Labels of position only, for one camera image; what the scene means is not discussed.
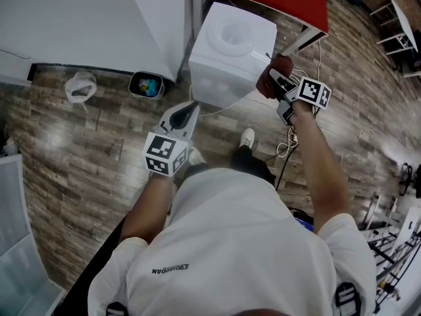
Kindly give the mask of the smartphone with blue screen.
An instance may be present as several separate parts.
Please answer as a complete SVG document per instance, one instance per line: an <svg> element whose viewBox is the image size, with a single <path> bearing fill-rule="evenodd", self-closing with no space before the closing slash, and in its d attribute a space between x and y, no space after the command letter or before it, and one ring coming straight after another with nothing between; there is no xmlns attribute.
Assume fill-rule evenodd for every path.
<svg viewBox="0 0 421 316"><path fill-rule="evenodd" d="M307 230L313 232L314 231L314 218L308 215L306 212L300 209L292 209L291 210L294 218Z"/></svg>

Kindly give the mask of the frosted glass partition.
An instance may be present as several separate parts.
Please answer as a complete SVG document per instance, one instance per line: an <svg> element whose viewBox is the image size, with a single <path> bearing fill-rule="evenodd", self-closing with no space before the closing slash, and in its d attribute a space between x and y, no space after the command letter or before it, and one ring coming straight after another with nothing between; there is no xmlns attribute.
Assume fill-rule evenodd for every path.
<svg viewBox="0 0 421 316"><path fill-rule="evenodd" d="M24 195L22 156L0 158L0 316L51 316L64 290L37 250Z"/></svg>

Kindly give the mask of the person's left forearm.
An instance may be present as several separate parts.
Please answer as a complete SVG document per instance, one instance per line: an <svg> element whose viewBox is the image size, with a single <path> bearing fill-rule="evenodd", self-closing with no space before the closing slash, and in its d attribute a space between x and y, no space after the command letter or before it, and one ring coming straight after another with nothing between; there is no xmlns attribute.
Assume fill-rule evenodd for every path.
<svg viewBox="0 0 421 316"><path fill-rule="evenodd" d="M150 244L163 230L173 200L174 180L153 174L122 225L119 242L140 238Z"/></svg>

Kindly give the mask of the white metal frame table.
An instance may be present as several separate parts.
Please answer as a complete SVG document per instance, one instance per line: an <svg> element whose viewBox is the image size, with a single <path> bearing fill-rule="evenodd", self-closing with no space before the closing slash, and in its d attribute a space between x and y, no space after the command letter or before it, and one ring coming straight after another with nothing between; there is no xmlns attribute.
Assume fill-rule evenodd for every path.
<svg viewBox="0 0 421 316"><path fill-rule="evenodd" d="M395 0L370 13L378 22L382 39L376 42L385 49L386 57L394 63L393 70L404 78L421 78L421 32L413 30Z"/></svg>

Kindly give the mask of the grey trash bin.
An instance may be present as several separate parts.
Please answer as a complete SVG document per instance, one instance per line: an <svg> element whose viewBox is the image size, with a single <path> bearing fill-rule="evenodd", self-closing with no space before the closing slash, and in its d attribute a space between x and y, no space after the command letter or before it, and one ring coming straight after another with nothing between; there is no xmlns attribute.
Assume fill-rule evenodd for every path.
<svg viewBox="0 0 421 316"><path fill-rule="evenodd" d="M161 76L139 71L132 75L128 91L137 98L159 100L164 94L165 84Z"/></svg>

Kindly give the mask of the brown cleaning cloth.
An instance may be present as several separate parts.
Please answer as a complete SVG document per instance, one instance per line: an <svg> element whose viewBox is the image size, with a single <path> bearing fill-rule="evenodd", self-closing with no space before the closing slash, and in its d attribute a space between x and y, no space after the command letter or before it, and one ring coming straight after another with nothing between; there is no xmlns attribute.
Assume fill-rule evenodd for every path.
<svg viewBox="0 0 421 316"><path fill-rule="evenodd" d="M276 99L275 90L269 76L272 68L285 77L289 77L294 65L290 57L281 54L277 54L274 59L271 59L271 62L264 69L256 83L256 89L267 99Z"/></svg>

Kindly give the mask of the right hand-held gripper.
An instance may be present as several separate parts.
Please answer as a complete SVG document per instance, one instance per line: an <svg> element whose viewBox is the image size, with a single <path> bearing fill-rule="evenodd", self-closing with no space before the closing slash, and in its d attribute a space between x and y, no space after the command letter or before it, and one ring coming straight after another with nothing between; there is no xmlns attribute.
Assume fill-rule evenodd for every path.
<svg viewBox="0 0 421 316"><path fill-rule="evenodd" d="M300 83L296 84L273 68L270 69L270 79L274 88L280 91L277 97L279 101L277 113L286 126L291 126L292 103L297 100L316 107L316 113L320 109L326 110L331 96L331 89L327 85L305 77L302 77Z"/></svg>

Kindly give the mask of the person's white t-shirt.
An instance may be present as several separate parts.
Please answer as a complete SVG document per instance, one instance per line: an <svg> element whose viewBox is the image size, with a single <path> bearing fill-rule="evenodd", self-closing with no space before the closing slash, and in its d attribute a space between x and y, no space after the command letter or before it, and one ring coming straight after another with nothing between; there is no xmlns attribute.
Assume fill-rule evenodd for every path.
<svg viewBox="0 0 421 316"><path fill-rule="evenodd" d="M131 316L370 316L376 264L352 216L311 232L261 178L211 169L178 190L168 226L128 238L89 287L89 316L120 302Z"/></svg>

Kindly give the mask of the person's right white shoe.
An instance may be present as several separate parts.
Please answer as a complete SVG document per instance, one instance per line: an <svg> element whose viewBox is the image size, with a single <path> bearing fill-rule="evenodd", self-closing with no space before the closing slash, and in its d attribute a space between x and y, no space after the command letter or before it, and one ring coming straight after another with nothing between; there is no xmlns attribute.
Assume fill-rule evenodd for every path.
<svg viewBox="0 0 421 316"><path fill-rule="evenodd" d="M255 131L252 128L247 128L244 130L240 137L239 147L252 148L255 141Z"/></svg>

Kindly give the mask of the person's right forearm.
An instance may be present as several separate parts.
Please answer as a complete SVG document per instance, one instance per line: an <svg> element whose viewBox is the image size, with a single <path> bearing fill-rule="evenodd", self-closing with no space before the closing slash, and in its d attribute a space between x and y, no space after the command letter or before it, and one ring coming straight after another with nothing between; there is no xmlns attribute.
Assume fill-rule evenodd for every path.
<svg viewBox="0 0 421 316"><path fill-rule="evenodd" d="M347 182L341 166L316 123L312 105L292 103L303 173L314 207L315 233L336 215L351 212Z"/></svg>

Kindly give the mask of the white plastic bag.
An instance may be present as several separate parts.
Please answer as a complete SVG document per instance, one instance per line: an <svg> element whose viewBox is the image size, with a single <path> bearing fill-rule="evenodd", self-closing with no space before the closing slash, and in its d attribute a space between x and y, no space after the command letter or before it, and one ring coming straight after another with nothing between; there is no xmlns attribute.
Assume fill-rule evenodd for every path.
<svg viewBox="0 0 421 316"><path fill-rule="evenodd" d="M94 96L98 90L96 77L90 72L77 72L66 82L64 90L70 103L81 105L84 111L88 113L86 101Z"/></svg>

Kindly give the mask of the white water dispenser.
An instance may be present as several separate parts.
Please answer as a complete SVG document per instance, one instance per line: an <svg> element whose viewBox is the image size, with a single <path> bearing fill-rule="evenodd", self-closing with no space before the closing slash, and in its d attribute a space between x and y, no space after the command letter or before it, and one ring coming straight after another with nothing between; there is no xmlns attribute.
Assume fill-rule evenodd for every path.
<svg viewBox="0 0 421 316"><path fill-rule="evenodd" d="M213 3L189 58L194 100L228 108L252 92L270 62L276 36L275 23Z"/></svg>

